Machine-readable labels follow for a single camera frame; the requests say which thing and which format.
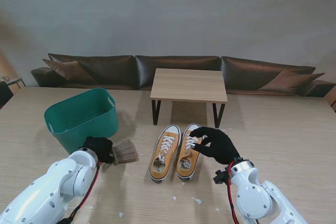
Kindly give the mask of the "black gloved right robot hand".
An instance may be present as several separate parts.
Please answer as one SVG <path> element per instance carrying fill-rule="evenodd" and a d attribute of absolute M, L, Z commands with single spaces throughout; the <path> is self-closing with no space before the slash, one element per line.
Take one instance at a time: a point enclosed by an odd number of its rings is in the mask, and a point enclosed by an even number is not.
<path fill-rule="evenodd" d="M 199 127 L 190 133 L 190 137 L 201 138 L 205 136 L 201 144 L 194 145 L 193 149 L 206 157 L 214 158 L 220 164 L 229 165 L 240 158 L 236 147 L 227 134 L 219 129 L 211 127 Z"/>

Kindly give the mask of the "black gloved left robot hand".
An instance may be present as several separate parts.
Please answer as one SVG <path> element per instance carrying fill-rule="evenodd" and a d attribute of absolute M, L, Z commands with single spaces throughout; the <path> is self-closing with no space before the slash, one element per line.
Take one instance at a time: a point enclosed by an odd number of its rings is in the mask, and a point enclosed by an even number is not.
<path fill-rule="evenodd" d="M 99 162 L 112 164 L 114 162 L 112 151 L 113 143 L 105 137 L 88 136 L 82 146 L 95 152 Z"/>

